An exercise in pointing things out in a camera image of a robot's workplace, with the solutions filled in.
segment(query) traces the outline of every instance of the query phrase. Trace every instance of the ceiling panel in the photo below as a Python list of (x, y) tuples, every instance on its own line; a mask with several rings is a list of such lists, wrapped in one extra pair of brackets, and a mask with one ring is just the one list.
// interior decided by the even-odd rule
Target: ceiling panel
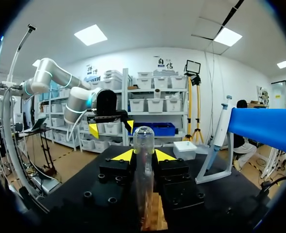
[(191, 36), (190, 38), (190, 49), (193, 50), (205, 50), (209, 44), (211, 43), (210, 40), (196, 37), (196, 36)]
[(232, 4), (223, 0), (206, 0), (200, 17), (222, 24), (232, 6)]
[(206, 51), (210, 52), (210, 53), (221, 55), (228, 48), (229, 48), (229, 46), (227, 46), (227, 45), (223, 45), (223, 44), (218, 43), (218, 42), (211, 42), (210, 45), (206, 48)]
[(214, 39), (220, 30), (220, 25), (207, 19), (199, 18), (193, 35)]
[(286, 60), (286, 38), (258, 1), (244, 1), (226, 27), (243, 37), (224, 56), (237, 59), (268, 76), (283, 72), (276, 64)]

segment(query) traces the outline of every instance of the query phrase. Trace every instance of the square led light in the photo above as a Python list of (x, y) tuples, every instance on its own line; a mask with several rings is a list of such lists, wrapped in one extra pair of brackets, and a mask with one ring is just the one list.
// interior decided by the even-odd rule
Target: square led light
[(38, 67), (38, 66), (39, 66), (39, 63), (40, 63), (40, 60), (37, 59), (37, 60), (33, 63), (33, 66), (34, 66), (34, 67)]
[(218, 35), (215, 37), (214, 41), (231, 47), (234, 45), (242, 36), (228, 28), (223, 28)]
[(277, 66), (278, 66), (280, 69), (285, 68), (285, 67), (286, 67), (286, 61), (282, 61), (282, 62), (278, 63)]
[(107, 37), (96, 24), (79, 31), (74, 35), (87, 46), (107, 40)]

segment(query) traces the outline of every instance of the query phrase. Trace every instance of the white box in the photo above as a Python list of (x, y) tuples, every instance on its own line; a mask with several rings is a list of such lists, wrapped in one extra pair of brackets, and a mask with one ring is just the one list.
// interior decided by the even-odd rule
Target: white box
[(173, 142), (173, 153), (176, 158), (192, 160), (196, 158), (197, 147), (189, 141)]
[(83, 140), (83, 139), (81, 139), (81, 144), (82, 144), (82, 147), (85, 149), (93, 150), (95, 148), (94, 140), (90, 140), (90, 139)]
[(133, 99), (130, 101), (131, 112), (143, 112), (144, 111), (144, 99)]
[(152, 72), (138, 72), (138, 78), (152, 78)]
[(104, 89), (121, 90), (122, 82), (119, 78), (112, 77), (110, 79), (105, 79), (104, 81), (102, 81), (102, 86)]
[(89, 82), (91, 84), (91, 90), (94, 90), (97, 87), (102, 87), (103, 88), (103, 82), (102, 81), (97, 81), (97, 82)]
[(64, 113), (66, 109), (66, 103), (62, 103), (62, 112)]
[(105, 133), (105, 123), (98, 123), (96, 125), (98, 126), (99, 134)]
[[(84, 130), (89, 132), (89, 125), (88, 125), (88, 123), (86, 122), (86, 123), (84, 123), (82, 125), (83, 125)], [(98, 127), (99, 134), (105, 133), (104, 123), (98, 123), (97, 127)]]
[(168, 78), (167, 77), (154, 77), (154, 88), (163, 89), (168, 87)]
[(147, 99), (148, 112), (161, 113), (163, 112), (163, 100), (164, 99)]
[(47, 127), (50, 127), (51, 126), (51, 121), (50, 121), (50, 118), (48, 117), (45, 122), (47, 124)]
[(185, 89), (187, 83), (186, 76), (170, 76), (172, 82), (172, 88)]
[(51, 112), (52, 113), (62, 112), (62, 105), (60, 105), (59, 103), (51, 104)]
[(109, 147), (109, 144), (106, 141), (99, 141), (99, 140), (93, 140), (93, 141), (94, 141), (95, 149), (97, 150), (103, 151)]
[(64, 119), (63, 118), (56, 118), (52, 117), (52, 126), (58, 127), (58, 126), (64, 126)]
[(60, 135), (60, 139), (61, 139), (62, 142), (67, 142), (66, 141), (66, 133), (59, 133), (59, 135)]
[(122, 146), (122, 142), (108, 142), (110, 146)]
[(59, 133), (57, 132), (53, 133), (53, 137), (55, 141), (61, 141), (61, 136)]
[(108, 70), (104, 73), (104, 75), (105, 75), (104, 79), (110, 79), (110, 78), (115, 76), (115, 77), (119, 78), (120, 81), (122, 81), (122, 74), (117, 70)]
[(108, 135), (118, 135), (121, 133), (121, 122), (105, 123), (105, 132)]
[(137, 78), (136, 80), (139, 89), (151, 89), (152, 78)]
[(182, 108), (182, 100), (181, 99), (168, 99), (166, 100), (167, 103), (167, 112), (180, 112)]

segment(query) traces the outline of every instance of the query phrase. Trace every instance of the cable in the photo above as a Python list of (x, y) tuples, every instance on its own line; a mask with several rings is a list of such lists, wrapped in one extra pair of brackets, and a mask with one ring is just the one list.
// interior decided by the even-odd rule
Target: cable
[(67, 141), (67, 142), (69, 142), (69, 139), (72, 137), (73, 132), (74, 132), (74, 129), (75, 129), (77, 123), (80, 121), (80, 119), (84, 116), (85, 113), (86, 113), (86, 110), (84, 110), (84, 111), (80, 114), (80, 116), (77, 118), (75, 124), (74, 124), (73, 127), (71, 128), (71, 132), (70, 132), (70, 135), (69, 135), (69, 136), (68, 136), (68, 132), (69, 132), (69, 127), (70, 127), (70, 125), (68, 125), (67, 133), (66, 133), (66, 141)]

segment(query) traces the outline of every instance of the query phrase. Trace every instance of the blue panel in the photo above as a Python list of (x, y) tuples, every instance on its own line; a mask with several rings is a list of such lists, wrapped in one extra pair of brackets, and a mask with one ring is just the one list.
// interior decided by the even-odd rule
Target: blue panel
[(286, 152), (286, 109), (234, 108), (228, 131)]

